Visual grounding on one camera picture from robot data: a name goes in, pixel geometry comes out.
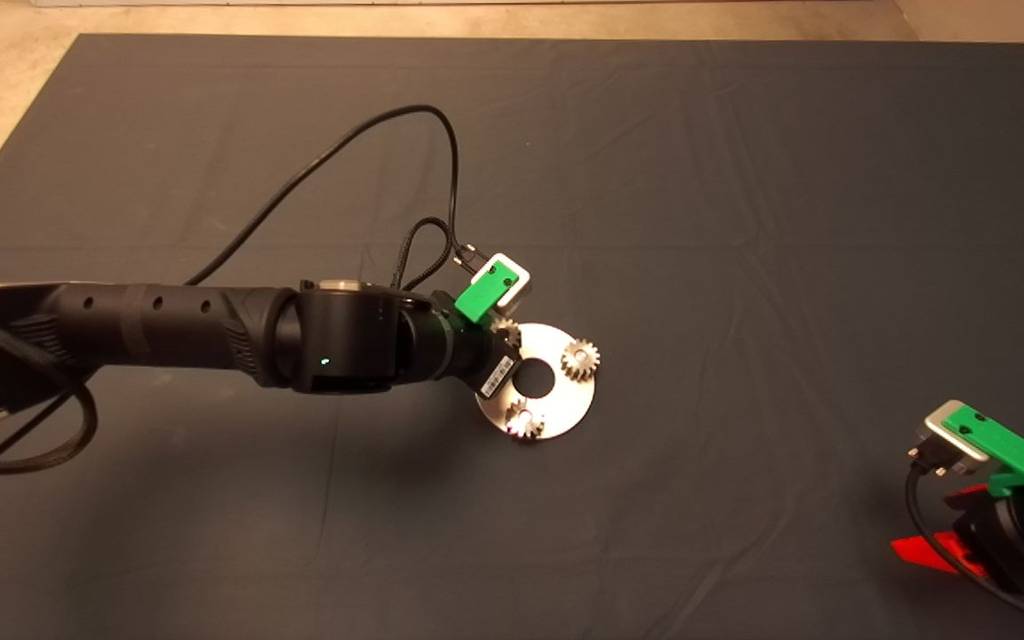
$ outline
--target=beige floor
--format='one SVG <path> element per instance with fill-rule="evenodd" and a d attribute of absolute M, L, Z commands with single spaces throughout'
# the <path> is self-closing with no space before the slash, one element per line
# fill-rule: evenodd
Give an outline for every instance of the beige floor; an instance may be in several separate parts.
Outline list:
<path fill-rule="evenodd" d="M 1024 0 L 66 9 L 0 0 L 0 145 L 86 32 L 1024 41 Z"/>

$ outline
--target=dark gray cloth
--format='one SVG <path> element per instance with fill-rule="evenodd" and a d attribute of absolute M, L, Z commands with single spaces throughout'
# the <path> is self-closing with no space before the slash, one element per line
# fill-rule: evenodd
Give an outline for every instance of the dark gray cloth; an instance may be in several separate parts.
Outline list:
<path fill-rule="evenodd" d="M 931 410 L 1024 434 L 1024 45 L 81 37 L 0 153 L 0 280 L 178 283 L 416 101 L 519 319 L 601 346 L 583 424 L 102 370 L 96 442 L 0 478 L 0 637 L 1024 637 L 888 544 Z M 387 281 L 447 159 L 375 130 L 210 284 Z"/>

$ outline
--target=circular metal plate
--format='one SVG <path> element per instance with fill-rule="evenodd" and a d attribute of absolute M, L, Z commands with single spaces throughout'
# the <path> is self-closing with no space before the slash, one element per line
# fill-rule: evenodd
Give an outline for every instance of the circular metal plate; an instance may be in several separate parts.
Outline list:
<path fill-rule="evenodd" d="M 536 357 L 546 361 L 556 377 L 556 385 L 544 397 L 527 397 L 517 392 L 515 384 L 508 381 L 501 392 L 488 400 L 476 396 L 476 403 L 480 404 L 480 410 L 488 421 L 503 432 L 509 407 L 517 400 L 524 400 L 532 417 L 544 421 L 544 430 L 538 440 L 568 433 L 571 427 L 580 424 L 595 396 L 595 378 L 582 382 L 572 381 L 560 369 L 563 349 L 572 341 L 574 339 L 571 336 L 551 325 L 520 325 L 520 356 L 524 360 Z"/>

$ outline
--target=small spur gear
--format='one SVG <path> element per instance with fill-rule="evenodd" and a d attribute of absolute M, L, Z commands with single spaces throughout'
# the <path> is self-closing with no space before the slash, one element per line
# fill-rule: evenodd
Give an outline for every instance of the small spur gear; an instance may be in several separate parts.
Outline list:
<path fill-rule="evenodd" d="M 528 401 L 520 398 L 513 401 L 504 413 L 504 430 L 520 440 L 536 440 L 544 433 L 544 420 L 532 416 L 528 410 Z"/>
<path fill-rule="evenodd" d="M 511 319 L 511 317 L 499 317 L 499 319 L 493 319 L 493 333 L 499 332 L 501 329 L 504 329 L 505 332 L 509 333 L 508 343 L 512 345 L 513 348 L 520 348 L 520 326 L 515 324 L 515 319 Z"/>
<path fill-rule="evenodd" d="M 563 349 L 560 368 L 572 381 L 589 381 L 598 369 L 601 357 L 598 348 L 586 340 L 577 340 Z"/>

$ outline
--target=center hole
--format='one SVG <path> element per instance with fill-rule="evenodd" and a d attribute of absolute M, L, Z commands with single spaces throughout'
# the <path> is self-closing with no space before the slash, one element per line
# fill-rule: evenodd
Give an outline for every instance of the center hole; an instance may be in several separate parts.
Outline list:
<path fill-rule="evenodd" d="M 544 397 L 556 385 L 556 374 L 552 373 L 548 361 L 528 357 L 512 374 L 512 386 L 524 397 Z"/>

